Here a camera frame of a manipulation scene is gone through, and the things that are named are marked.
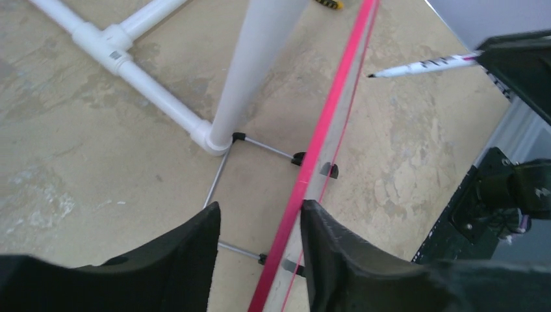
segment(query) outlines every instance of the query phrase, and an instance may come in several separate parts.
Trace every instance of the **concrete floor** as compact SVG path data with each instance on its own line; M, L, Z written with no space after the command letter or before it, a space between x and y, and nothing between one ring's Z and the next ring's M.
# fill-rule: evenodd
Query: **concrete floor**
M360 0L312 1L247 112L242 131L304 150ZM464 49L424 1L382 0L363 73ZM66 1L98 27L145 0ZM246 0L193 0L139 39L139 65L212 118ZM507 108L479 68L362 77L324 206L380 248L412 258ZM0 252L98 265L197 213L220 158L81 52L23 0L0 1ZM236 145L215 194L222 239L269 249L298 170ZM261 272L221 250L210 311L245 311ZM304 311L298 280L287 311Z

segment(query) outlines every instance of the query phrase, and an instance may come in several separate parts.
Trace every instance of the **white pvc pipe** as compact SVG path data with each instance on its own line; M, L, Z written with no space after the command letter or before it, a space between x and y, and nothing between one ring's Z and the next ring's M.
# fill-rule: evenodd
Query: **white pvc pipe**
M121 76L150 102L188 131L193 141L213 155L223 154L220 151L209 149L205 144L211 130L211 123L195 115L169 91L132 62L132 57L126 52L132 42L129 42L129 38L125 38L126 34L117 25L112 25L108 27L109 31L102 32L93 24L82 20L59 0L29 1L71 33L73 41L82 50L113 75ZM162 10L158 9L155 16L162 15L159 13L160 11Z
M162 21L187 0L152 0L138 12L120 23L122 29L132 40L136 40L156 24Z
M308 0L251 0L206 144L226 150Z
M193 133L202 123L201 118L153 80L134 62L124 62L119 67L118 73L129 85L133 86L189 133Z
M48 15L67 33L73 34L78 26L84 23L84 20L76 15L70 8L58 0L29 0L42 12Z

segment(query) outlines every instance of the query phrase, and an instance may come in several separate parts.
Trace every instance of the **thin metal rod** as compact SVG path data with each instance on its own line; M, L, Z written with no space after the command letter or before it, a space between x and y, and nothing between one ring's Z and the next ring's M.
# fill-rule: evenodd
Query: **thin metal rod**
M229 156L229 151L231 150L231 146L227 150L227 152L224 154L224 157L222 158L222 162L220 163L220 166L218 166L218 171L216 172L216 175L214 177L214 181L212 182L211 189L209 190L209 194L207 195L207 199L205 200L205 204L203 205L203 209L211 202L212 195L214 194L214 190L216 189L216 186L218 185L218 181L220 180L220 176L222 175L222 171L224 170L225 164L227 162L227 158Z
M239 247L233 246L232 244L228 244L222 240L218 240L218 245L222 248L231 250L232 252L236 252L238 254L246 255L247 257L251 257L256 260L260 260L260 255L257 255L256 253L249 252L245 249L241 249Z
M73 34L84 20L58 0L30 0L37 8L56 21L67 33Z
M271 146L267 146L266 144L260 143L260 142L258 142L258 141L256 141L256 140L253 140L252 138L250 138L250 137L248 137L248 136L245 136L245 141L250 142L250 143L252 143L252 144L255 144L256 146L260 146L261 148L265 148L265 149L267 149L267 150L269 150L269 151L272 151L272 152L274 152L274 153L278 153L278 154L280 154L280 155L282 155L282 156L285 156L285 157L287 157L287 158L289 158L289 159L293 159L293 156L289 155L288 153L284 153L284 152L282 152L282 151L280 151L280 150L278 150L278 149L275 149L275 148L273 148L273 147L271 147Z
M187 0L152 0L122 21L120 26L134 41L186 2Z
M212 195L214 195L214 190L216 190L216 186L218 185L218 181L220 180L220 176L222 175L222 172L224 171L225 164L227 162L229 152L231 151L231 146L229 147L228 151L224 154L224 157L222 158L222 162L220 163L220 166L218 166L218 171L216 172L216 175L214 177L214 181L212 182L211 189L209 190L209 194L207 195L207 199L205 200L205 204L203 205L203 209L211 202ZM218 245L222 248L231 250L232 252L236 252L238 254L246 255L247 257L251 257L253 259L259 260L260 255L257 255L255 253L252 253L248 250L233 246L232 244L229 244L227 242L224 242L222 240L218 240Z

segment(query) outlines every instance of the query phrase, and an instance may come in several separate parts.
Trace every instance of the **marker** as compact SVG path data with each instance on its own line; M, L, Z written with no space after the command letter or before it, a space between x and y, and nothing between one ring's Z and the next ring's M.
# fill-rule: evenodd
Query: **marker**
M423 60L422 62L415 62L408 65L397 66L381 70L376 73L372 73L367 76L369 78L376 77L398 77L405 75L416 75L418 73L430 73L439 70L450 70L452 68L460 68L477 65L476 57L480 53L475 52L466 55L450 55L447 57L439 57L433 60Z
M332 8L333 10L340 10L344 7L342 2L335 0L316 0L317 3L320 3L324 7Z

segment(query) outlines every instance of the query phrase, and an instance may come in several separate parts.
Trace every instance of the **white marker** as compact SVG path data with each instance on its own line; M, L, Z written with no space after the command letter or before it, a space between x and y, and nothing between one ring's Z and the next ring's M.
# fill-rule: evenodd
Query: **white marker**
M480 53L471 53L467 55L450 55L448 57L439 57L433 60L423 60L422 62L415 62L408 65L387 68L386 70L372 73L367 77L397 77L473 66L477 65L476 57L478 57L479 55Z

